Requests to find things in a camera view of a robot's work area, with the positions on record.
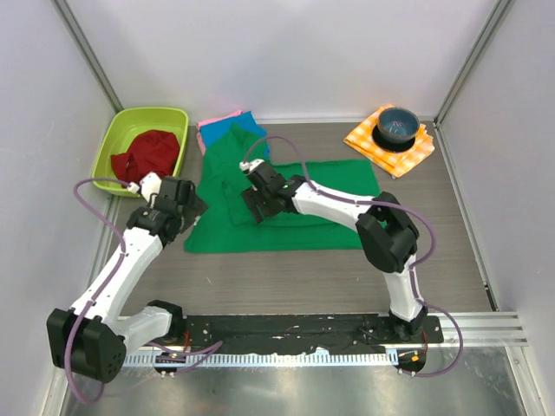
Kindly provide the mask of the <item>pink t shirt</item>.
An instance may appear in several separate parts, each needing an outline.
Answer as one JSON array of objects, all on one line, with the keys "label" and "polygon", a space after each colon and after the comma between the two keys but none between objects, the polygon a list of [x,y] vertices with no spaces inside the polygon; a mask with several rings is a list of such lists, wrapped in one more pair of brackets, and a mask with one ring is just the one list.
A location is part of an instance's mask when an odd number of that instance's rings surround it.
[{"label": "pink t shirt", "polygon": [[197,144],[199,146],[200,154],[202,156],[204,156],[206,154],[206,144],[205,144],[204,139],[202,137],[201,128],[204,127],[204,126],[208,126],[208,125],[220,122],[222,120],[227,120],[227,119],[230,119],[232,117],[239,116],[242,113],[243,113],[242,110],[236,110],[236,111],[231,112],[231,113],[229,113],[225,116],[217,117],[217,118],[211,118],[211,119],[205,119],[205,120],[199,121],[197,123],[197,125],[196,125],[196,128],[197,128],[196,140],[197,140]]}]

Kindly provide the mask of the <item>blue t shirt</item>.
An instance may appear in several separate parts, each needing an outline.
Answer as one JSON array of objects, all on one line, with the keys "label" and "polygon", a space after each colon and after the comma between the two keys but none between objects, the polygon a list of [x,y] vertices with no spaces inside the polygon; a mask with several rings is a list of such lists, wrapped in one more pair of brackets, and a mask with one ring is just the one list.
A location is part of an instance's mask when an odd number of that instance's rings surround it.
[{"label": "blue t shirt", "polygon": [[243,111],[239,116],[232,117],[227,120],[204,126],[201,128],[202,137],[206,144],[206,150],[209,146],[216,143],[230,130],[232,125],[239,126],[242,130],[254,133],[258,137],[265,137],[266,131],[254,120],[251,111]]}]

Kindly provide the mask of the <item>green t shirt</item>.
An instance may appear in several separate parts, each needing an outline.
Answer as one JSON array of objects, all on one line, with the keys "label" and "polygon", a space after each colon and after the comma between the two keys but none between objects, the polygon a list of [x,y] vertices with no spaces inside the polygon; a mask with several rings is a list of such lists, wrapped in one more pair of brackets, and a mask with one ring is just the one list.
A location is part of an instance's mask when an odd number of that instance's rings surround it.
[{"label": "green t shirt", "polygon": [[[184,242],[194,254],[283,250],[360,250],[356,232],[314,216],[279,213],[257,224],[241,192],[249,181],[239,162],[261,137],[232,124],[203,158],[199,195],[208,210]],[[320,185],[357,195],[377,196],[381,191],[367,160],[307,162],[310,178]]]}]

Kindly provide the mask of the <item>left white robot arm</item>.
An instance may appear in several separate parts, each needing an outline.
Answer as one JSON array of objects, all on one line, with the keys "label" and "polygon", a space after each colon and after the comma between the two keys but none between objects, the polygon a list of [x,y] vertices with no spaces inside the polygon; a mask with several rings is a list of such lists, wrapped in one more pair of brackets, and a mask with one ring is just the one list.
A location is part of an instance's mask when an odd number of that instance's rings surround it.
[{"label": "left white robot arm", "polygon": [[133,188],[145,200],[130,215],[120,244],[97,278],[69,309],[47,319],[54,365],[102,383],[120,372],[127,354],[150,341],[178,344],[185,333],[180,306],[154,300],[126,319],[120,313],[151,262],[206,212],[191,180],[151,172]]}]

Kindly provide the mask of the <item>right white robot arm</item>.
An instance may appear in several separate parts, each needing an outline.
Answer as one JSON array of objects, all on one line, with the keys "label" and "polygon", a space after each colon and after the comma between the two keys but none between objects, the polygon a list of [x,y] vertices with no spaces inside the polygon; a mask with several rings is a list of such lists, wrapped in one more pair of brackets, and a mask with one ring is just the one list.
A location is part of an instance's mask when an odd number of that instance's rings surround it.
[{"label": "right white robot arm", "polygon": [[410,342],[421,334],[428,307],[415,274],[419,231],[392,194],[359,196],[301,175],[287,179],[262,159],[243,161],[239,168],[251,183],[242,198],[256,222],[287,212],[323,218],[355,232],[365,257],[385,278],[393,335]]}]

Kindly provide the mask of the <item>dark blue ceramic bowl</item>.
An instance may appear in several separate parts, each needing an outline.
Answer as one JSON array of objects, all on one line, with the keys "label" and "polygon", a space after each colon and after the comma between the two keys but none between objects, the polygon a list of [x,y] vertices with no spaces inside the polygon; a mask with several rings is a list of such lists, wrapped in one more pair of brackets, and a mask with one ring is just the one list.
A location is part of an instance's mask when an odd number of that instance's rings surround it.
[{"label": "dark blue ceramic bowl", "polygon": [[420,121],[406,108],[389,107],[381,111],[377,127],[385,140],[401,144],[416,136],[420,129]]}]

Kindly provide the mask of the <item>orange checkered cloth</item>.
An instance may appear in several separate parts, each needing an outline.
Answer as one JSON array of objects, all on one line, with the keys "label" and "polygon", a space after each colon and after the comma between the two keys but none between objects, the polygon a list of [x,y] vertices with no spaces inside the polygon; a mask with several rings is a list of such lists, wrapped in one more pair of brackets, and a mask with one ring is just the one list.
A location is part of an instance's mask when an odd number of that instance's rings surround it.
[{"label": "orange checkered cloth", "polygon": [[378,145],[378,121],[380,116],[389,110],[396,110],[393,105],[379,107],[374,113],[356,126],[343,142],[369,159],[385,172],[397,179],[418,166],[434,151],[434,139],[428,133],[424,124],[418,121],[415,137],[408,140],[407,144],[400,144],[400,148],[407,150],[393,151]]}]

